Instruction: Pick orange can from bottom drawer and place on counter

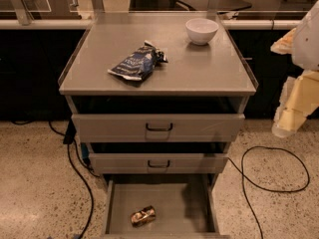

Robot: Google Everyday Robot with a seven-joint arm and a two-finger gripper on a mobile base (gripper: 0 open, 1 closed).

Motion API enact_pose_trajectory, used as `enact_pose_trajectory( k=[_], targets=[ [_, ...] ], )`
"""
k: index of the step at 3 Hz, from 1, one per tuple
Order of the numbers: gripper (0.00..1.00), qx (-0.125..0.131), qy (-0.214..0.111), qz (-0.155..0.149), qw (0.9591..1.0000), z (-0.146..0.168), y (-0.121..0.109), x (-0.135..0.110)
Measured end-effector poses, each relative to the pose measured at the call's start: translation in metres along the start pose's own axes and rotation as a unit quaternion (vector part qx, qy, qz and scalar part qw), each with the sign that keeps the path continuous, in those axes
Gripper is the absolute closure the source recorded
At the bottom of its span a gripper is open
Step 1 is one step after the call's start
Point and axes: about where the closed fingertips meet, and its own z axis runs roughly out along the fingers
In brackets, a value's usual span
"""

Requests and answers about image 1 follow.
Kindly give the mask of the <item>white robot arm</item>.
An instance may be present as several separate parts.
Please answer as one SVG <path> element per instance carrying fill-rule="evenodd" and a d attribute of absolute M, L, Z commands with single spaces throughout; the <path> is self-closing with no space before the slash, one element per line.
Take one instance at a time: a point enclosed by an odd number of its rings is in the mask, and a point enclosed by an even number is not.
<path fill-rule="evenodd" d="M 293 64 L 303 70 L 299 77 L 287 78 L 274 116 L 272 133 L 287 137 L 319 108 L 319 1 L 297 27 L 271 46 L 270 51 L 290 54 Z"/>

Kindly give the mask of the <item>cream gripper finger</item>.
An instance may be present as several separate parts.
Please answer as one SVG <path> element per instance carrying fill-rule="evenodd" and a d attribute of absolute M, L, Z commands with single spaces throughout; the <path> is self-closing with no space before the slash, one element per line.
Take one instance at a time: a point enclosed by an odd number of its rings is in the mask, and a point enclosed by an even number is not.
<path fill-rule="evenodd" d="M 301 124 L 297 121 L 280 119 L 273 123 L 271 130 L 275 136 L 284 138 L 295 134 L 300 127 Z"/>
<path fill-rule="evenodd" d="M 270 47 L 270 51 L 280 55 L 291 54 L 295 32 L 296 32 L 296 29 L 293 28 L 288 33 L 286 33 L 283 37 L 281 37 L 279 40 L 274 42 L 272 46 Z"/>

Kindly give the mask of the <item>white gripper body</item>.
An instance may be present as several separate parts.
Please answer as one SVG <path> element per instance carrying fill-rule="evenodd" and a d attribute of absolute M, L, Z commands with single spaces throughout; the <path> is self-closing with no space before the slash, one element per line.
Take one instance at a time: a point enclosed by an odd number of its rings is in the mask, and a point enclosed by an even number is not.
<path fill-rule="evenodd" d="M 303 125 L 319 107 L 319 72 L 306 70 L 298 78 L 288 77 L 279 102 L 274 121 L 294 120 Z"/>

